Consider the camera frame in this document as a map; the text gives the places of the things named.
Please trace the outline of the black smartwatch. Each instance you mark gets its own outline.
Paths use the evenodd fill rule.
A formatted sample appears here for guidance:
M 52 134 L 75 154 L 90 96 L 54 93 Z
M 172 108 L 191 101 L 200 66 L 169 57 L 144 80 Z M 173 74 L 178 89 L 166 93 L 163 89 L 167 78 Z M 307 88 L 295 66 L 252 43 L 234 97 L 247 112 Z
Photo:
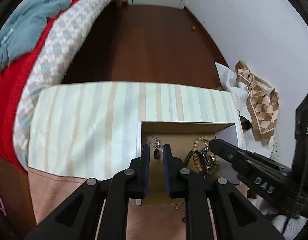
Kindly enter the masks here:
M 198 150 L 191 150 L 185 160 L 183 161 L 184 167 L 197 172 L 202 178 L 206 178 L 207 174 L 204 167 L 204 160 L 202 154 Z

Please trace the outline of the brown geometric scarf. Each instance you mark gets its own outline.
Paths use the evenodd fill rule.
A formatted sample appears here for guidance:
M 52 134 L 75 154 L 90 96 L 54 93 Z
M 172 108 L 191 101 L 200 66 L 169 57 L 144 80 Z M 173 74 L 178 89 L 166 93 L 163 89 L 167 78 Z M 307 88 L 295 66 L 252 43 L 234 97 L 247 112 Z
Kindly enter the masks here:
M 247 87 L 247 110 L 251 116 L 256 141 L 271 138 L 279 115 L 278 92 L 267 81 L 253 74 L 243 61 L 238 61 L 235 74 L 239 84 Z

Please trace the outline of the white cloth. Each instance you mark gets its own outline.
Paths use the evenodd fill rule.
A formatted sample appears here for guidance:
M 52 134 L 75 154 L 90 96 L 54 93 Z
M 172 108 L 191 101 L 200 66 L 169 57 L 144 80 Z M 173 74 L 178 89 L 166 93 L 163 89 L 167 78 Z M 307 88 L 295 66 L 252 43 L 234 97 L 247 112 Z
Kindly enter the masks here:
M 238 83 L 235 70 L 232 71 L 228 67 L 220 63 L 215 63 L 215 66 L 217 68 L 222 88 L 225 91 L 234 94 L 237 99 L 238 112 L 239 116 L 241 117 L 246 149 L 251 152 L 257 152 L 266 157 L 270 157 L 270 154 L 273 149 L 275 134 L 269 139 L 261 141 L 255 140 L 251 124 L 251 116 L 247 110 L 246 105 L 248 97 L 247 87 L 243 84 Z

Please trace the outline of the striped table cover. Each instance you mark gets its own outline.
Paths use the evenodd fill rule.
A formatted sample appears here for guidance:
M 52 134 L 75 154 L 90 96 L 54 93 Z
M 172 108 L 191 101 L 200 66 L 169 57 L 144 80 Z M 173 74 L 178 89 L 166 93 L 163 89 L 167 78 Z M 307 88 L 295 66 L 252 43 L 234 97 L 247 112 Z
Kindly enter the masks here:
M 92 82 L 42 90 L 31 122 L 28 167 L 58 176 L 111 178 L 139 156 L 142 121 L 233 124 L 236 97 L 164 83 Z

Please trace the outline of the red blanket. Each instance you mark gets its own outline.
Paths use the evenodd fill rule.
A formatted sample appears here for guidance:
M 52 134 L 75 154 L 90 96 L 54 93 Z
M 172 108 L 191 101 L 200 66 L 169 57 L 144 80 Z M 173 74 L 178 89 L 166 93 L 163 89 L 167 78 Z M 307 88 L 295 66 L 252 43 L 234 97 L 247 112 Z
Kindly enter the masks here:
M 0 74 L 0 157 L 25 174 L 27 171 L 18 160 L 12 141 L 16 110 L 34 62 L 58 16 L 59 14 L 48 18 L 47 26 L 39 35 L 34 49 L 16 59 L 10 67 Z

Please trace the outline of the checkered bed sheet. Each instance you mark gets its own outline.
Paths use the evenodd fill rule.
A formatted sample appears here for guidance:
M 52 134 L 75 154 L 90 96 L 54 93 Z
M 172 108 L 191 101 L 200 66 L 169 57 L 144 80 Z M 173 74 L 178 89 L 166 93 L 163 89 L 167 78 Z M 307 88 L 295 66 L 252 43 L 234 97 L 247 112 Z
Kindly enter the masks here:
M 30 126 L 41 90 L 61 83 L 91 27 L 111 0 L 78 0 L 52 23 L 19 100 L 12 144 L 23 168 L 28 166 Z

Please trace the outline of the blue-grey quilt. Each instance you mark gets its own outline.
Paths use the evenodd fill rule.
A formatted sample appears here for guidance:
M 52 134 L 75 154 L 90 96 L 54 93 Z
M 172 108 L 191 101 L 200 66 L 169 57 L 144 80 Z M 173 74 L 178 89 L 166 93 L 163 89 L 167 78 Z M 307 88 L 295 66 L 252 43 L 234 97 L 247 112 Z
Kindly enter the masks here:
M 33 51 L 47 21 L 67 10 L 72 0 L 28 0 L 13 11 L 0 30 L 0 70 Z

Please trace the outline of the white wall socket strip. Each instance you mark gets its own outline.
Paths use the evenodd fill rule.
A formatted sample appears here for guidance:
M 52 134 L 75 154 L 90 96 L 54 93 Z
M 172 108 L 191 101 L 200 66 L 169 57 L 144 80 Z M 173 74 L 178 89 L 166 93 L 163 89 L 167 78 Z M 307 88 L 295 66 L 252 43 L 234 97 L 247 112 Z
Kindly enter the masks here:
M 276 135 L 274 137 L 274 143 L 273 143 L 273 149 L 272 152 L 270 154 L 270 159 L 274 160 L 274 161 L 280 161 L 281 158 L 281 152 L 280 152 L 280 139 L 279 137 Z

